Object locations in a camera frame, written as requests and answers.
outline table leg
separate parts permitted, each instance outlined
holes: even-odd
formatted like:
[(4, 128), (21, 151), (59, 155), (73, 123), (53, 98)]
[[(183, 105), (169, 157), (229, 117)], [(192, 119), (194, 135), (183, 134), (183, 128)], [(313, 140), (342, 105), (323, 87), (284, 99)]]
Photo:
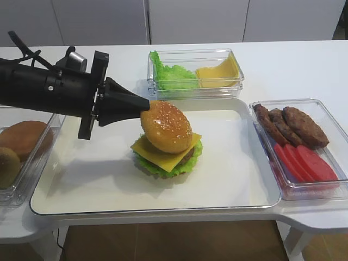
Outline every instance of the table leg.
[(298, 229), (279, 221), (277, 221), (277, 226), (289, 261), (304, 261), (302, 250), (308, 245), (313, 235), (299, 231)]
[[(59, 228), (58, 243), (60, 246), (64, 245), (68, 228), (68, 226)], [(57, 234), (58, 230), (56, 229), (52, 233), (30, 243), (35, 252), (42, 257), (43, 261), (60, 260), (61, 249), (57, 245)]]

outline top bun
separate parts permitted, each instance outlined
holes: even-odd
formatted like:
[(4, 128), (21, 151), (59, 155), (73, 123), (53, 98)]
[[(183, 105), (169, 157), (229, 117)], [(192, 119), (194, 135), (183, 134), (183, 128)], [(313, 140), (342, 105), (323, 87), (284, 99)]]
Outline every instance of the top bun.
[(170, 103), (150, 101), (150, 110), (143, 111), (140, 120), (147, 139), (163, 152), (180, 153), (191, 145), (190, 122)]

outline red tomato slice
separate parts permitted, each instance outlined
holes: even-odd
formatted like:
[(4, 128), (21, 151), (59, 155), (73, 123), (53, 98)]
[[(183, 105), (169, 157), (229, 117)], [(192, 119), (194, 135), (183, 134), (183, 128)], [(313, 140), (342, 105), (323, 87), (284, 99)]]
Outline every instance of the red tomato slice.
[(305, 179), (298, 173), (296, 168), (291, 164), (288, 158), (285, 156), (284, 150), (281, 145), (276, 144), (274, 146), (274, 150), (277, 153), (279, 159), (283, 162), (283, 164), (288, 168), (290, 173), (296, 178), (299, 182), (305, 182)]
[(314, 151), (300, 145), (296, 148), (296, 154), (301, 165), (316, 181), (338, 180), (332, 168)]
[(315, 181), (314, 178), (303, 168), (296, 155), (296, 148), (290, 144), (284, 146), (284, 154), (306, 182)]

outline cheese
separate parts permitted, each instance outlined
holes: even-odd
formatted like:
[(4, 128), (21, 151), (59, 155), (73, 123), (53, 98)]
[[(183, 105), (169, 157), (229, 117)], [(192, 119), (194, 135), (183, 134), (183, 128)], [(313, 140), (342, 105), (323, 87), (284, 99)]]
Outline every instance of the cheese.
[(239, 77), (239, 70), (232, 55), (228, 55), (220, 65), (216, 67), (202, 67), (196, 70), (196, 76), (201, 88), (219, 88), (227, 87), (236, 84), (228, 80), (221, 79), (220, 81), (212, 80), (219, 78), (237, 78)]
[(139, 140), (137, 140), (132, 146), (132, 150), (137, 154), (152, 162), (153, 164), (159, 166), (167, 172), (171, 172), (176, 165), (183, 159), (183, 157), (189, 153), (189, 151), (196, 145), (196, 143), (201, 139), (201, 135), (193, 133), (192, 142), (190, 147), (179, 153), (171, 154), (160, 151), (154, 147), (149, 140), (143, 135)]

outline burger patty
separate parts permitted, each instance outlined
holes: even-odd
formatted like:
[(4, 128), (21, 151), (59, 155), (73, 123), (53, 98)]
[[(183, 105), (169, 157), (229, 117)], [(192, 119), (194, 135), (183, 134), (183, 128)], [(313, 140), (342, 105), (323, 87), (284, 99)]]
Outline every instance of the burger patty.
[(269, 112), (264, 106), (257, 104), (254, 106), (254, 111), (259, 123), (262, 125), (265, 131), (275, 140), (276, 143), (281, 146), (290, 143), (271, 121)]
[(269, 112), (269, 116), (271, 121), (280, 131), (280, 133), (282, 133), (283, 136), (287, 140), (289, 140), (295, 147), (297, 147), (298, 145), (305, 145), (303, 140), (295, 132), (293, 132), (291, 128), (286, 124), (286, 122), (283, 119), (281, 110), (277, 108), (273, 109)]
[(329, 143), (322, 129), (306, 113), (294, 107), (285, 107), (282, 115), (291, 130), (310, 148), (324, 148)]
[(180, 162), (178, 163), (178, 165), (184, 165), (194, 154), (195, 152), (195, 148), (193, 147), (185, 156), (184, 158), (182, 158), (182, 160), (180, 160)]

